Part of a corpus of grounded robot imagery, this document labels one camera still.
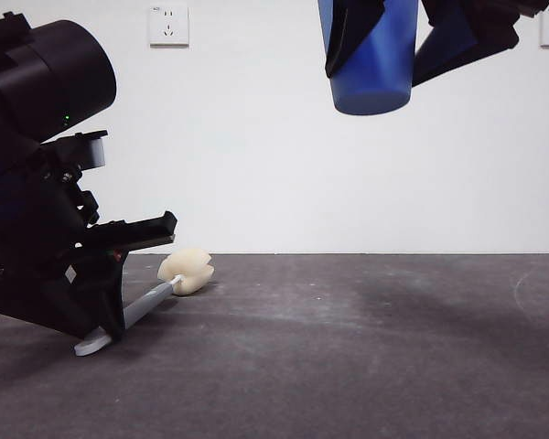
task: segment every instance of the white wall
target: white wall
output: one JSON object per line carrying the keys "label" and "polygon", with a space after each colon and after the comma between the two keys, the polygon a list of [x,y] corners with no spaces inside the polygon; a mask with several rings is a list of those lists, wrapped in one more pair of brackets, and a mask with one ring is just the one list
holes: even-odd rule
{"label": "white wall", "polygon": [[316,0],[188,3],[191,47],[151,49],[147,1],[0,0],[33,26],[77,21],[110,55],[118,99],[73,130],[111,133],[109,165],[83,180],[103,220],[171,209],[178,245],[212,252],[549,252],[538,19],[401,111],[349,117]]}

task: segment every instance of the blue cylinder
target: blue cylinder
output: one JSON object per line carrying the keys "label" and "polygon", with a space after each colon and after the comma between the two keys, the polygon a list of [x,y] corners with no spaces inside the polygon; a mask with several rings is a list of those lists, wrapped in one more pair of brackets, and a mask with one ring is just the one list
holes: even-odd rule
{"label": "blue cylinder", "polygon": [[[318,0],[326,52],[333,0]],[[401,108],[411,99],[417,0],[384,0],[385,12],[344,66],[331,78],[336,108],[370,115]]]}

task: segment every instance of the floor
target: floor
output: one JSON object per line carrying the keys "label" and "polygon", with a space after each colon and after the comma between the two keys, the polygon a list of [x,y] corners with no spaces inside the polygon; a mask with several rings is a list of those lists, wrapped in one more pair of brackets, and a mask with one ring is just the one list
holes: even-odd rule
{"label": "floor", "polygon": [[214,265],[88,358],[0,316],[0,439],[549,439],[549,255]]}

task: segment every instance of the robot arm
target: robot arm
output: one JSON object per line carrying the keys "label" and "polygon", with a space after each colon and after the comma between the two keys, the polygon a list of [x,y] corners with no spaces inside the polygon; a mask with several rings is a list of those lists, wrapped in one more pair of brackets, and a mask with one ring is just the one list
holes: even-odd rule
{"label": "robot arm", "polygon": [[[384,0],[334,0],[326,73],[336,75],[376,28]],[[433,31],[414,57],[413,85],[514,48],[514,24],[533,17],[549,0],[422,0]]]}
{"label": "robot arm", "polygon": [[47,142],[109,107],[112,65],[95,38],[58,21],[0,20],[0,314],[84,338],[124,330],[129,251],[170,243],[177,219],[97,224],[82,172],[103,165],[105,131]]}

